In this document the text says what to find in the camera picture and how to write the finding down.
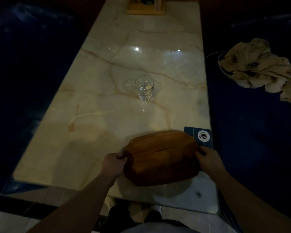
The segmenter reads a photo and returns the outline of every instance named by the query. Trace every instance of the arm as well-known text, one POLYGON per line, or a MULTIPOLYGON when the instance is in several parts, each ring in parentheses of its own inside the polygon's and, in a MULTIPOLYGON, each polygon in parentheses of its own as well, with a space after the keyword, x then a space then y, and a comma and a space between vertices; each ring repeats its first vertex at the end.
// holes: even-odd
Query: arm
POLYGON ((215 150, 202 146, 200 148, 206 153, 205 156, 195 153, 201 168, 217 184, 244 233, 291 233, 291 219, 231 177, 215 150))
POLYGON ((123 172, 127 158, 119 153, 107 154, 100 174, 80 193, 31 228, 28 233, 90 233, 98 219, 105 197, 123 172))

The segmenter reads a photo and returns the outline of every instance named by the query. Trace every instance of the water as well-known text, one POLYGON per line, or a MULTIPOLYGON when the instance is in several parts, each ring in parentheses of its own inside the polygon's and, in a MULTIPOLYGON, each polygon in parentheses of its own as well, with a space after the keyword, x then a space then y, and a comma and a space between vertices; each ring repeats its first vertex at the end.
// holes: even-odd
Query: water
POLYGON ((139 86, 137 86, 137 93, 140 99, 143 101, 147 101, 150 99, 153 91, 153 86, 150 84, 144 83, 139 86))

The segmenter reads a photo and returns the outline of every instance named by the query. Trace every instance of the glass rim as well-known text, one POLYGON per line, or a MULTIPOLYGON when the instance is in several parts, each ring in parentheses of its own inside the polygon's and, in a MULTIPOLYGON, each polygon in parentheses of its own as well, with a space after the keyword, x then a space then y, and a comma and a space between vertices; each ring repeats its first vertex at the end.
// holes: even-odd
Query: glass rim
POLYGON ((154 79, 151 76, 141 75, 141 76, 137 77, 136 80, 135 80, 135 87, 137 88, 137 90, 139 90, 138 87, 136 86, 136 81, 137 81, 138 78, 141 78, 141 77, 144 77, 144 76, 149 77, 153 81, 153 86, 150 89, 144 90, 146 92, 146 91, 151 90, 154 87, 154 79))

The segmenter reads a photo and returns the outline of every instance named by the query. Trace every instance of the brown wooden cutting board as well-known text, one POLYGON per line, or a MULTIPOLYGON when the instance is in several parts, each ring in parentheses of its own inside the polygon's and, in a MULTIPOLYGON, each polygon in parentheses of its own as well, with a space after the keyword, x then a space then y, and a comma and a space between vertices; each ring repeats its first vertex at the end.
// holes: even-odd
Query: brown wooden cutting board
POLYGON ((125 176, 137 186, 173 183, 199 173, 198 145, 185 132, 168 131, 132 139, 123 150, 125 176))

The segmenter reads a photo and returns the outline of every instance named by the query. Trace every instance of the hand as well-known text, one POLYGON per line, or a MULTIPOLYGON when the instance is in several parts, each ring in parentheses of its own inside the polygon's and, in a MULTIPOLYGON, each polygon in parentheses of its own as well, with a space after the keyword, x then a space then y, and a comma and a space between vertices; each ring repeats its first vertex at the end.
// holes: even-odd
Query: hand
POLYGON ((226 172, 221 157, 214 149, 205 146, 200 146, 200 149, 204 151, 206 155, 202 155, 198 151, 195 152, 199 164, 203 171, 208 174, 214 182, 216 182, 218 178, 226 172))
POLYGON ((127 157, 122 158, 121 153, 107 154, 102 161, 100 174, 116 180, 124 169, 124 164, 127 162, 127 157))

